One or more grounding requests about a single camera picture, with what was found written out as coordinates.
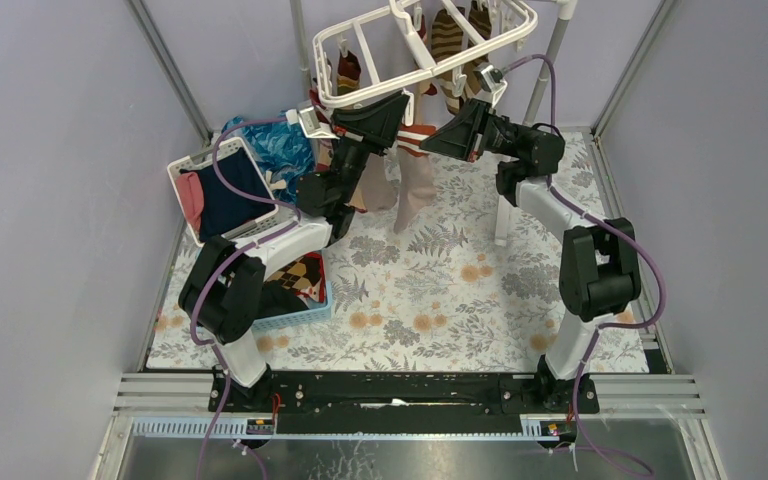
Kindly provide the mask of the red striped sock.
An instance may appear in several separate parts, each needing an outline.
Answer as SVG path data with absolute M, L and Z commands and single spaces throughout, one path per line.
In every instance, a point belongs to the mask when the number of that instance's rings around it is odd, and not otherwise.
M 309 89 L 309 99 L 311 100 L 312 104 L 315 107 L 317 119 L 321 123 L 329 124 L 331 111 L 328 108 L 325 108 L 321 104 L 318 90 L 315 87 L 311 87 Z M 332 159 L 333 159 L 333 141 L 329 139 L 319 139 L 317 140 L 316 145 L 317 145 L 317 153 L 315 155 L 316 166 L 314 171 L 315 172 L 328 171 L 330 169 Z

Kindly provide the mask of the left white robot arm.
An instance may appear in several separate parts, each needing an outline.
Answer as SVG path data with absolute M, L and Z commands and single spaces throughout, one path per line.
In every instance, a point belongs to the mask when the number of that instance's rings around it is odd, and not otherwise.
M 287 111 L 284 120 L 299 125 L 310 139 L 331 141 L 328 170 L 298 183 L 291 221 L 250 238 L 243 245 L 215 236 L 207 240 L 179 293 L 178 305 L 190 318 L 197 345 L 211 347 L 232 386 L 232 398 L 248 411 L 269 401 L 263 377 L 269 366 L 259 352 L 253 324 L 267 278 L 291 261 L 342 239 L 355 211 L 349 202 L 371 155 L 393 147 L 409 110 L 411 94 L 396 91 L 360 108 L 338 108 L 322 123 L 311 102 Z

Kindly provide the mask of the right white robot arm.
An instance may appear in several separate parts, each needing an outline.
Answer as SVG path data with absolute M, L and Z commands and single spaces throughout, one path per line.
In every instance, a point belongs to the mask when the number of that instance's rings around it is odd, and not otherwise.
M 566 142 L 553 125 L 518 124 L 491 104 L 470 100 L 420 143 L 421 149 L 462 161 L 485 152 L 505 156 L 496 190 L 509 205 L 537 219 L 561 244 L 558 290 L 565 315 L 533 386 L 535 402 L 557 412 L 573 398 L 569 380 L 586 368 L 591 341 L 637 300 L 641 292 L 635 232 L 625 218 L 601 220 L 566 198 L 555 185 Z

